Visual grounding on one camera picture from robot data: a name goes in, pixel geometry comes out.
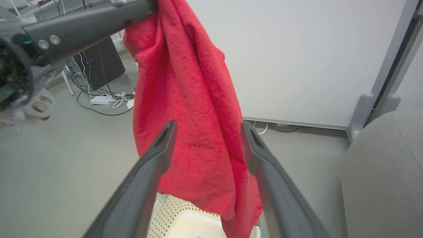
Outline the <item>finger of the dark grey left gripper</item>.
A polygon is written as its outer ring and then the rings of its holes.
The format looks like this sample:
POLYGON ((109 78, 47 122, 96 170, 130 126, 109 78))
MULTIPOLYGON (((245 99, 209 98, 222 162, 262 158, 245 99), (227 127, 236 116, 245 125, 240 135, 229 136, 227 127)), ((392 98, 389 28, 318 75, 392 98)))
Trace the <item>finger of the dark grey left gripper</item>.
POLYGON ((54 66, 157 11, 155 0, 85 9, 23 27, 22 48, 36 66, 54 66))

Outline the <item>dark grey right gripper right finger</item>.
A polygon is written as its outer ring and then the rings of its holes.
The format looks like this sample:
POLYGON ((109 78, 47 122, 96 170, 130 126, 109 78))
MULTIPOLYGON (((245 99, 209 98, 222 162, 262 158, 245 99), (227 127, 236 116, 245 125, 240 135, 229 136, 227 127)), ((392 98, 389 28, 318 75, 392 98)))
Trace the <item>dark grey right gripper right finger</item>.
POLYGON ((271 238, 329 238, 311 206, 252 125, 243 122, 248 169, 255 176, 271 238))

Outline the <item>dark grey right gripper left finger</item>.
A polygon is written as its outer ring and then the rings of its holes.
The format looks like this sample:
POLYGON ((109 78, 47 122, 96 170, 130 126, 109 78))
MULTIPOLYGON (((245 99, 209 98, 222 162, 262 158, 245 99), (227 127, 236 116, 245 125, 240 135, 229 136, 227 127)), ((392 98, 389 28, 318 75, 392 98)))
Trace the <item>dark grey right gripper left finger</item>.
POLYGON ((178 126, 169 121, 119 185, 85 238, 146 238, 160 179, 169 169, 178 126))

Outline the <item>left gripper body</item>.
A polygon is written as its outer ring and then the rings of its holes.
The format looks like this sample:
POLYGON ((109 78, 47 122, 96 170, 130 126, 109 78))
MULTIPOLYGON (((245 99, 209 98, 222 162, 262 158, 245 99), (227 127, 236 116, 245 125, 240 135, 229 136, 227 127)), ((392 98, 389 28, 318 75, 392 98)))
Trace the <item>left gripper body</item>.
POLYGON ((37 122, 55 100, 46 86, 64 70, 62 22, 1 23, 1 121, 37 122))

